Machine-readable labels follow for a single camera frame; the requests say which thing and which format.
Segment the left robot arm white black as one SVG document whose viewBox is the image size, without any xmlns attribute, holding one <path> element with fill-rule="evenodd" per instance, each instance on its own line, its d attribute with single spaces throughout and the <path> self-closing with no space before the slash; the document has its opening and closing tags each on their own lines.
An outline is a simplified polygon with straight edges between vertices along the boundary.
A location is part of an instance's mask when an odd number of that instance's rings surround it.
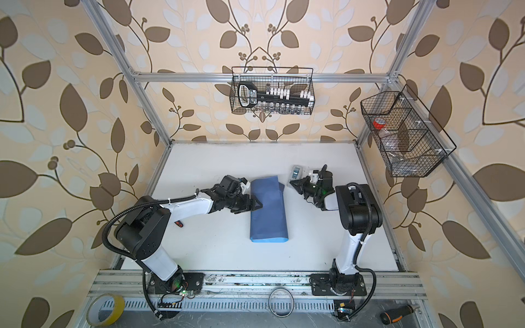
<svg viewBox="0 0 525 328">
<path fill-rule="evenodd" d="M 187 197 L 156 200 L 144 196 L 104 225 L 102 243 L 113 253 L 136 262 L 145 272 L 168 282 L 182 274 L 161 246 L 168 225 L 223 209 L 233 214 L 262 209 L 262 203 L 246 193 L 249 188 L 245 178 L 226 175 L 213 187 L 197 189 Z"/>
</svg>

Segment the blue wrapping paper sheet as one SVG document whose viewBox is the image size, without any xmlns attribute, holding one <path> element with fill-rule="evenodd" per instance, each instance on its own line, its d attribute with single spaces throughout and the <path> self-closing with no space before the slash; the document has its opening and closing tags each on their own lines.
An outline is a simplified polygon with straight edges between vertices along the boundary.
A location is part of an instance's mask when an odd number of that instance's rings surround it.
<svg viewBox="0 0 525 328">
<path fill-rule="evenodd" d="M 253 243 L 285 243 L 288 241 L 284 206 L 284 185 L 277 176 L 252 181 L 251 196 L 262 207 L 250 214 L 250 240 Z"/>
</svg>

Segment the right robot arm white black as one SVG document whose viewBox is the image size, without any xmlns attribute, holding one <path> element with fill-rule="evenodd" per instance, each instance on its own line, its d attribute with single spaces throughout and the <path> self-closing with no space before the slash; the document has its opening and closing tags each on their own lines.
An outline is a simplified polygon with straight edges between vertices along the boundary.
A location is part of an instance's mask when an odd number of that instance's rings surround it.
<svg viewBox="0 0 525 328">
<path fill-rule="evenodd" d="M 304 178 L 291 180 L 290 186 L 317 209 L 338 212 L 345 231 L 339 254 L 333 259 L 328 273 L 310 276 L 313 295 L 366 295 L 363 273 L 371 274 L 371 293 L 374 293 L 376 272 L 358 265 L 366 242 L 383 223 L 370 187 L 358 183 L 333 186 L 333 174 L 326 166 Z"/>
</svg>

